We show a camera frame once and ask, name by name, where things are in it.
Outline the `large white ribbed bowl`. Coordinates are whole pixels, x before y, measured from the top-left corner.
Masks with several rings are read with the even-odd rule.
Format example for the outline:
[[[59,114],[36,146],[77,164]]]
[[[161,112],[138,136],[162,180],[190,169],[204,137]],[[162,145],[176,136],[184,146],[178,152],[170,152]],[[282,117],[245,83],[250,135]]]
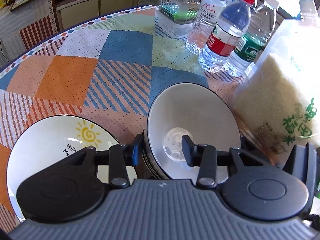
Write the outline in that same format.
[[[163,89],[151,103],[144,129],[143,160],[157,179],[196,181],[198,167],[190,167],[182,152],[182,137],[219,151],[240,147],[240,131],[227,104],[210,89],[177,83]]]

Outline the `white label water bottle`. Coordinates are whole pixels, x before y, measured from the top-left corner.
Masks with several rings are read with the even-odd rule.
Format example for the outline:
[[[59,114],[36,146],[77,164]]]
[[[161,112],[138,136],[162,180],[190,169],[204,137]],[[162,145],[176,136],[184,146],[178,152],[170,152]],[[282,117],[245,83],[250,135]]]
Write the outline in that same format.
[[[232,0],[202,0],[197,18],[188,34],[185,46],[189,52],[199,55],[214,29],[221,11]]]

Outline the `green label water bottle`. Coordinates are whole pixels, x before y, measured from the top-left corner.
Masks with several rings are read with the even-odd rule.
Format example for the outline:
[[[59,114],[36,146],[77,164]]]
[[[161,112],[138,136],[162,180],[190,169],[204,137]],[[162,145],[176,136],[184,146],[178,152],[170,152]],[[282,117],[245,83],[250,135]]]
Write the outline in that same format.
[[[276,25],[279,2],[264,0],[251,15],[250,24],[224,65],[224,70],[233,77],[239,77],[266,47]]]

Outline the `clear bag of rice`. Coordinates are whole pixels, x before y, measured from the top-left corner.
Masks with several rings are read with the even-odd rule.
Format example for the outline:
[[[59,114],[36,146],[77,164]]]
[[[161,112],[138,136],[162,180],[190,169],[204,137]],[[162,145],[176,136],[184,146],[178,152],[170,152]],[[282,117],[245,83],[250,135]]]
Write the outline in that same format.
[[[319,14],[313,0],[299,5],[300,19],[283,20],[231,104],[278,166],[296,145],[319,147]]]

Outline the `colourful patchwork tablecloth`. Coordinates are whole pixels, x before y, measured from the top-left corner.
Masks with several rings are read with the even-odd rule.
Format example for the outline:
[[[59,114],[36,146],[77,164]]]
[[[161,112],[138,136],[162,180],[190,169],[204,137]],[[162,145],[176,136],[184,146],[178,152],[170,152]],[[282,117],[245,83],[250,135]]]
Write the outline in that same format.
[[[171,38],[152,5],[115,12],[65,30],[25,52],[1,72],[1,229],[19,219],[7,189],[7,164],[18,137],[53,115],[92,120],[122,141],[146,122],[165,87],[194,82],[228,101],[245,77],[202,70],[183,38]]]

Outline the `clear plastic container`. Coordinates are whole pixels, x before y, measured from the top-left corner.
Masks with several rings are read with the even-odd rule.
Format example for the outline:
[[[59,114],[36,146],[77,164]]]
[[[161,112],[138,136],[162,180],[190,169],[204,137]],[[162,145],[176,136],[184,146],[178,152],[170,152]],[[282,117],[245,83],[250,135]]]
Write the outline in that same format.
[[[178,24],[168,16],[160,12],[159,8],[155,9],[155,33],[162,37],[173,38],[176,40],[186,41],[193,23]]]

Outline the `white sun plate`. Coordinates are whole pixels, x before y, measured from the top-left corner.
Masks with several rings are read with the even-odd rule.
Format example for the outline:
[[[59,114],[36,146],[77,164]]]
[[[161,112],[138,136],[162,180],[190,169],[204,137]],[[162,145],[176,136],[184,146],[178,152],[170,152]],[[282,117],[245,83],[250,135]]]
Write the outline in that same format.
[[[7,165],[9,199],[19,222],[25,217],[17,189],[25,179],[84,147],[102,151],[118,142],[99,124],[78,116],[50,116],[28,127],[15,142]]]

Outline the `white plastic basket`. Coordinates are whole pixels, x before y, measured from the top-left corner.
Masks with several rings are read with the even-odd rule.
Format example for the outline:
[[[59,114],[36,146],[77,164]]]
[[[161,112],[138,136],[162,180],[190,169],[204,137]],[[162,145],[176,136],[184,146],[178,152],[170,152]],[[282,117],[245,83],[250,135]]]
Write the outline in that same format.
[[[193,23],[202,0],[159,0],[159,10],[177,24]]]

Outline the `red label water bottle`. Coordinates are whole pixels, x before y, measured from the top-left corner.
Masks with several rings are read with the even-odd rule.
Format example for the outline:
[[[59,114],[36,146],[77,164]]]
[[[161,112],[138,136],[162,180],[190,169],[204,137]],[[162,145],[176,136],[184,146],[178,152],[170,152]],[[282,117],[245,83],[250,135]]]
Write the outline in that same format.
[[[254,1],[234,0],[221,11],[199,55],[199,64],[204,70],[215,73],[223,68],[249,27]]]

